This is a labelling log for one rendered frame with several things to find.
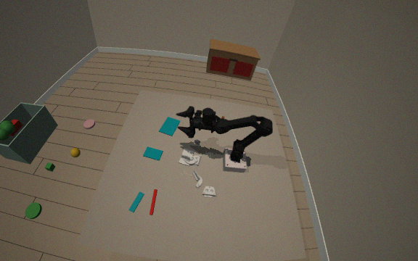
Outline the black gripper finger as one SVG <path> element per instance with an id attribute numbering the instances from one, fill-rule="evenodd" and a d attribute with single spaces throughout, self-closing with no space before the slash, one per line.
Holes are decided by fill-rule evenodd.
<path id="1" fill-rule="evenodd" d="M 190 129 L 190 127 L 180 127 L 180 126 L 178 126 L 178 129 L 179 130 L 181 130 L 181 131 L 183 131 L 185 134 L 187 134 L 187 136 L 188 136 L 188 131 L 189 131 L 189 129 Z"/>
<path id="2" fill-rule="evenodd" d="M 181 117 L 187 117 L 187 110 L 180 112 L 180 113 L 176 113 L 176 115 L 181 116 Z"/>

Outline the teal flat rectangular plate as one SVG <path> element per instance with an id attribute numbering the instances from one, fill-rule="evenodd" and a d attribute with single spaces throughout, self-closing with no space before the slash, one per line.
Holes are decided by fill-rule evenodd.
<path id="1" fill-rule="evenodd" d="M 160 160 L 162 153 L 163 153 L 162 150 L 147 147 L 146 152 L 143 154 L 143 157 L 148 157 L 154 160 Z"/>

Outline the teal flat bar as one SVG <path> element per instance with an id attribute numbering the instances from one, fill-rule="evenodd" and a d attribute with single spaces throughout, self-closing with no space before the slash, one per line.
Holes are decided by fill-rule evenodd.
<path id="1" fill-rule="evenodd" d="M 144 194 L 143 193 L 141 193 L 141 192 L 139 192 L 138 193 L 138 195 L 137 195 L 137 197 L 135 198 L 135 200 L 134 200 L 134 202 L 133 202 L 133 204 L 131 205 L 131 207 L 129 208 L 129 211 L 131 211 L 131 212 L 134 212 L 135 211 L 135 209 L 136 209 L 136 207 L 137 207 L 137 205 L 140 203 L 140 201 L 141 201 L 141 199 L 142 199 L 142 197 L 144 196 Z"/>

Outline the teal flat square plate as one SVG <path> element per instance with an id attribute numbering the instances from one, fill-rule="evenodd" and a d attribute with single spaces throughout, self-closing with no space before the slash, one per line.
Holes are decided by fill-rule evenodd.
<path id="1" fill-rule="evenodd" d="M 172 117 L 167 117 L 159 132 L 172 136 L 177 129 L 179 122 L 180 120 L 174 119 Z"/>

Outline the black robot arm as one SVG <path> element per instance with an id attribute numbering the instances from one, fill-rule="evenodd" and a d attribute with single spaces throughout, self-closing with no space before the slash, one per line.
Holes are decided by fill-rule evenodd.
<path id="1" fill-rule="evenodd" d="M 256 129 L 241 141 L 238 139 L 234 141 L 231 160 L 235 162 L 240 162 L 240 159 L 243 158 L 243 151 L 247 146 L 251 145 L 260 137 L 267 137 L 273 133 L 272 121 L 264 117 L 256 117 L 255 115 L 235 120 L 221 119 L 216 115 L 215 111 L 208 107 L 202 111 L 202 118 L 202 129 L 209 130 L 211 133 L 215 131 L 218 134 L 223 134 L 232 129 L 248 126 L 253 126 Z M 261 121 L 261 123 L 259 124 L 257 121 Z"/>

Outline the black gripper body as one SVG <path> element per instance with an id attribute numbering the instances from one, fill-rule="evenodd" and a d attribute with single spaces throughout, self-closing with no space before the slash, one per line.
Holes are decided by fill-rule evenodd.
<path id="1" fill-rule="evenodd" d="M 193 138 L 195 135 L 195 128 L 199 129 L 199 131 L 202 129 L 202 123 L 203 123 L 203 118 L 201 117 L 196 118 L 196 117 L 192 117 L 194 114 L 194 107 L 193 106 L 189 106 L 187 109 L 187 117 L 189 117 L 189 125 L 190 125 L 190 129 L 188 131 L 188 137 L 189 138 Z"/>

